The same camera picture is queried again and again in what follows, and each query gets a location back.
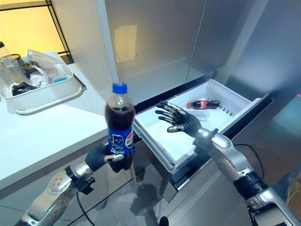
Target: freezer drawer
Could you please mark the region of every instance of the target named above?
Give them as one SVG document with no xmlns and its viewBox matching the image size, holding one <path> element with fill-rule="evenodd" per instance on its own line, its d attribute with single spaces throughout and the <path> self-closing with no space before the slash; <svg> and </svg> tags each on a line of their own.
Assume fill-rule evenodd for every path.
<svg viewBox="0 0 301 226">
<path fill-rule="evenodd" d="M 209 130 L 217 128 L 220 133 L 231 128 L 260 100 L 257 98 L 251 102 L 218 82 L 208 80 L 168 101 L 185 109 L 187 102 L 201 98 L 216 99 L 221 102 L 220 108 L 207 109 L 210 117 L 208 121 L 201 122 L 202 127 Z M 195 146 L 192 144 L 194 139 L 183 132 L 167 133 L 166 129 L 170 124 L 158 119 L 158 115 L 155 114 L 156 109 L 157 107 L 154 106 L 137 114 L 134 130 L 166 170 L 174 175 L 196 156 Z"/>
</svg>

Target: black robotic glove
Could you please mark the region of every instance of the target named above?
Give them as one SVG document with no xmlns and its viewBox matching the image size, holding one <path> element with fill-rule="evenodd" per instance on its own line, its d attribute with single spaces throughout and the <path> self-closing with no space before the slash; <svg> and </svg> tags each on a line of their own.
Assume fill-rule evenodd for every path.
<svg viewBox="0 0 301 226">
<path fill-rule="evenodd" d="M 167 101 L 160 101 L 157 107 L 167 111 L 156 110 L 155 113 L 166 116 L 167 118 L 162 116 L 158 118 L 173 125 L 167 129 L 169 133 L 182 131 L 191 137 L 195 137 L 197 131 L 202 128 L 201 123 L 194 115 L 189 114 L 177 105 Z"/>
<path fill-rule="evenodd" d="M 95 172 L 105 163 L 121 161 L 123 158 L 124 156 L 121 154 L 109 154 L 108 146 L 103 143 L 99 143 L 95 148 L 89 150 L 85 163 L 93 172 Z"/>
</svg>

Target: bottle label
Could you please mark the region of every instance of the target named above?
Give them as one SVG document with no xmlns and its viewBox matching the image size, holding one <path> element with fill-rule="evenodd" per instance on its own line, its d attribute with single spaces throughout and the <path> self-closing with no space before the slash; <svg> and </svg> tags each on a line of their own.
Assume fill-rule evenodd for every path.
<svg viewBox="0 0 301 226">
<path fill-rule="evenodd" d="M 109 129 L 109 151 L 111 154 L 129 154 L 133 147 L 133 130 Z"/>
<path fill-rule="evenodd" d="M 207 101 L 205 101 L 205 100 L 200 100 L 199 108 L 200 108 L 200 109 L 206 109 L 206 106 L 207 106 Z"/>
</svg>

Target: coca-cola bottle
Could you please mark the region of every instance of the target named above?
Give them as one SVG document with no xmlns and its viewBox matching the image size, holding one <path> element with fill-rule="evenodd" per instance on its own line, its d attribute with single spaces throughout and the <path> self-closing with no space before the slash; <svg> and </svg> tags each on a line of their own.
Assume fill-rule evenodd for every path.
<svg viewBox="0 0 301 226">
<path fill-rule="evenodd" d="M 124 159 L 111 162 L 110 166 L 115 173 L 121 169 L 128 170 L 133 161 L 133 122 L 135 109 L 127 97 L 125 83 L 113 83 L 112 96 L 105 106 L 105 119 L 109 131 L 110 154 L 122 154 Z"/>
<path fill-rule="evenodd" d="M 216 109 L 220 106 L 220 102 L 218 100 L 196 100 L 194 102 L 187 103 L 187 108 L 193 109 Z"/>
</svg>

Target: blue bottle cap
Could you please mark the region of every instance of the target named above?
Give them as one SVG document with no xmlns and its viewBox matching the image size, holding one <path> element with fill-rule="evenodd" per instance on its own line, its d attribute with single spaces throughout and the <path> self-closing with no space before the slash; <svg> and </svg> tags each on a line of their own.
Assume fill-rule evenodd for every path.
<svg viewBox="0 0 301 226">
<path fill-rule="evenodd" d="M 112 84 L 113 93 L 123 94 L 127 92 L 127 84 L 126 83 L 113 83 Z"/>
</svg>

